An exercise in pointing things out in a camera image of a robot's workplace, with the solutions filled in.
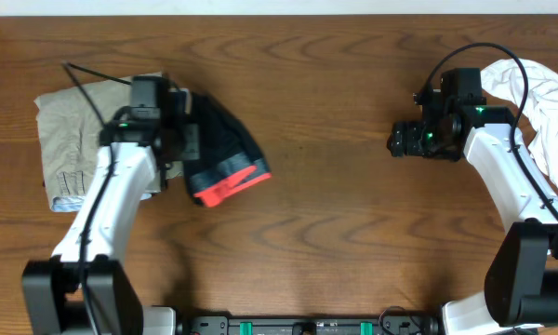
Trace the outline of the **black leggings with red waistband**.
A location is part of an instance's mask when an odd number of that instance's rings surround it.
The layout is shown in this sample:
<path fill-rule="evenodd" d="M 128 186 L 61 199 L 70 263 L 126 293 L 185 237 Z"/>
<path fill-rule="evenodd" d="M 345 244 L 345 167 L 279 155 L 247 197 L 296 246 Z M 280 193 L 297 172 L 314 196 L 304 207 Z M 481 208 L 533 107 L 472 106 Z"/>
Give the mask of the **black leggings with red waistband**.
<path fill-rule="evenodd" d="M 212 208 L 272 176 L 264 153 L 243 123 L 214 98 L 193 95 L 199 158 L 183 163 L 191 200 Z"/>

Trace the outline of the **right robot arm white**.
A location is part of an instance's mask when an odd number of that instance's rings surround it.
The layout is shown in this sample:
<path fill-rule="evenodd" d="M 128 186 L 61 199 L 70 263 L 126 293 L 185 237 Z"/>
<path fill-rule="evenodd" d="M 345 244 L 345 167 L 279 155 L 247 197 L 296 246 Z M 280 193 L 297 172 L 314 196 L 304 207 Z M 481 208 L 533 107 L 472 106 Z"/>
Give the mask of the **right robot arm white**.
<path fill-rule="evenodd" d="M 558 326 L 558 197 L 530 161 L 512 112 L 486 103 L 477 68 L 443 73 L 439 88 L 423 88 L 415 102 L 422 117 L 394 123 L 391 154 L 466 159 L 483 179 L 506 234 L 483 290 L 443 306 L 443 333 Z"/>

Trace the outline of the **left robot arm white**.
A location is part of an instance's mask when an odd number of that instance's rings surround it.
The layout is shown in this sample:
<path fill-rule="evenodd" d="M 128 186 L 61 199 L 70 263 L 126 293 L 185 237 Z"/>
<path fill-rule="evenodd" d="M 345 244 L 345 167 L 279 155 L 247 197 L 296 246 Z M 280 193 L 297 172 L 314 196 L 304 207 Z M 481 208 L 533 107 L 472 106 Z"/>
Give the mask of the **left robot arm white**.
<path fill-rule="evenodd" d="M 124 271 L 141 198 L 166 166 L 198 156 L 193 96 L 161 76 L 135 76 L 130 98 L 102 122 L 97 167 L 83 205 L 49 259 L 22 274 L 35 334 L 178 334 L 176 311 L 144 306 Z"/>

